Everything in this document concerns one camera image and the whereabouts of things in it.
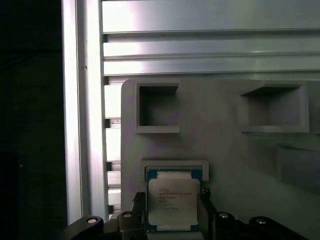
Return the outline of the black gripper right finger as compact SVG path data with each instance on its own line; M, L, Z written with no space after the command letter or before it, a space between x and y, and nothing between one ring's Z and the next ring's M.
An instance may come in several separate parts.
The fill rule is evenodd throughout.
M266 216L255 216L244 223L231 213L218 211L211 202L211 190L207 187L199 192L199 231L205 240L306 239Z

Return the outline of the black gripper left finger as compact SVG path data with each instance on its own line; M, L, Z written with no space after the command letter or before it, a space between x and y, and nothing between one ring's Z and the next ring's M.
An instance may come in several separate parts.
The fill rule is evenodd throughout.
M109 221L99 216L84 216L58 235L60 240L145 240L146 193L137 192L131 210L120 212Z

